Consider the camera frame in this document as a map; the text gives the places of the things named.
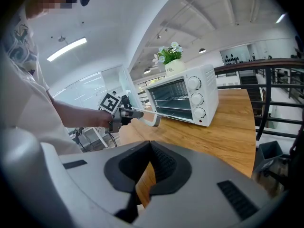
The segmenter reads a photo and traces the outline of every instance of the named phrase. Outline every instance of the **staircase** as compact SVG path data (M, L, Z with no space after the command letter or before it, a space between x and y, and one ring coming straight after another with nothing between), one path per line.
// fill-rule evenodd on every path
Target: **staircase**
M257 77L256 76L244 76L240 77L240 81L242 85L257 85ZM251 101L261 101L261 94L259 88L248 88L247 89L249 98ZM252 103L253 114L257 116L262 115L262 106ZM256 126L260 125L261 120L255 119Z

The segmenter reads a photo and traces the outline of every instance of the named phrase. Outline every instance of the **black trash bin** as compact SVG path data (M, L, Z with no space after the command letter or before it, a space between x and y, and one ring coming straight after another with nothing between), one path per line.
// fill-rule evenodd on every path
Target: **black trash bin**
M277 141L262 143L256 152L253 172L268 169L276 159L283 155L282 149Z

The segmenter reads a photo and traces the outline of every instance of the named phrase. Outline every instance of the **white flower pot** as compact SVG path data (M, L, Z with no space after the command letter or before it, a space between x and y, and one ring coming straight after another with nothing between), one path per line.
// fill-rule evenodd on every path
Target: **white flower pot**
M166 64L167 77L178 74L185 70L186 70L185 63L180 59L175 59L175 60L171 61L170 63Z

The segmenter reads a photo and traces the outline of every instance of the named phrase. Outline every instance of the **wooden table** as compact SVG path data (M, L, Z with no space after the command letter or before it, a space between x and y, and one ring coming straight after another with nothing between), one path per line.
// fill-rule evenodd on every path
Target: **wooden table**
M163 117L158 127L149 127L133 119L120 130L121 145L142 140L158 140L221 158L248 177L251 176L256 153L255 121L245 89L219 90L219 106L209 127ZM153 114L146 114L151 120ZM136 185L144 206L149 203L149 189L155 185L152 165Z

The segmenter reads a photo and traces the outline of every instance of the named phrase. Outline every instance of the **oven knob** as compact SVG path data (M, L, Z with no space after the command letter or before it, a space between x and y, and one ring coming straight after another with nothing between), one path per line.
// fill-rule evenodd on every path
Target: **oven knob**
M195 105L200 105L200 104L203 104L204 97L201 94L193 94L191 96L191 101Z
M200 80L197 77L191 77L188 80L188 87L189 89L198 89L200 87Z
M203 108L200 108L200 107L195 108L193 112L194 112L194 116L196 118L203 118L203 117L206 116L205 110Z

